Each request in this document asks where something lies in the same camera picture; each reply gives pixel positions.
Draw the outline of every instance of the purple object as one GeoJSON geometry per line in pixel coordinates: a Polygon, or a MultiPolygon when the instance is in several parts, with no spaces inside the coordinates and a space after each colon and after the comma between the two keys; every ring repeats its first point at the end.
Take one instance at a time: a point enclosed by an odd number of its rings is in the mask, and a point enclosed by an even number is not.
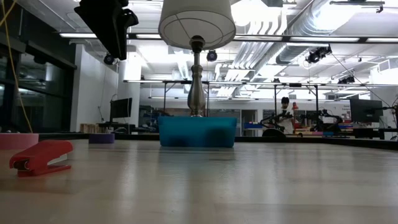
{"type": "Polygon", "coordinates": [[[114,134],[90,134],[88,144],[113,144],[114,134]]]}

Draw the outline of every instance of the computer monitor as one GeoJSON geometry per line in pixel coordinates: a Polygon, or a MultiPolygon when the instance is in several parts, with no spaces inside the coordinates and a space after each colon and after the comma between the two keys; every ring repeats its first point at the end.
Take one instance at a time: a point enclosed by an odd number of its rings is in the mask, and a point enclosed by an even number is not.
{"type": "Polygon", "coordinates": [[[352,122],[375,122],[378,123],[383,116],[382,102],[379,100],[349,100],[351,105],[352,122]]]}
{"type": "Polygon", "coordinates": [[[109,122],[112,123],[113,118],[129,118],[131,116],[132,98],[111,101],[111,117],[109,122]]]}

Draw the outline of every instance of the table surface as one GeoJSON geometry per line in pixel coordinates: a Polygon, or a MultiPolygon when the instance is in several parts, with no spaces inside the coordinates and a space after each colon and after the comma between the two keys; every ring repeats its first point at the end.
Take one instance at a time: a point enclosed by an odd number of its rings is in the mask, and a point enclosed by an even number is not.
{"type": "Polygon", "coordinates": [[[398,223],[398,153],[326,144],[75,150],[72,169],[18,179],[0,151],[2,223],[398,223]]]}

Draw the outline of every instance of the table lamp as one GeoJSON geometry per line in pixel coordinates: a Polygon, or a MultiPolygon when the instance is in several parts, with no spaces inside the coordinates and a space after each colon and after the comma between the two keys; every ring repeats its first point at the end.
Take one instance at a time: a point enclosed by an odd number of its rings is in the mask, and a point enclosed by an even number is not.
{"type": "Polygon", "coordinates": [[[195,59],[188,107],[193,116],[201,116],[206,101],[200,52],[223,47],[234,39],[236,27],[229,0],[164,0],[159,34],[168,45],[192,49],[195,59]]]}

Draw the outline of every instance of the blue plastic bin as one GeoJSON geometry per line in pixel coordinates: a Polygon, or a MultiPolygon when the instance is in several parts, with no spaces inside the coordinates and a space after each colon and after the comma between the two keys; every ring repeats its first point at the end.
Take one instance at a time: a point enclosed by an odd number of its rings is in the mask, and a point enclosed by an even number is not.
{"type": "Polygon", "coordinates": [[[160,145],[233,147],[236,118],[159,117],[160,145]]]}

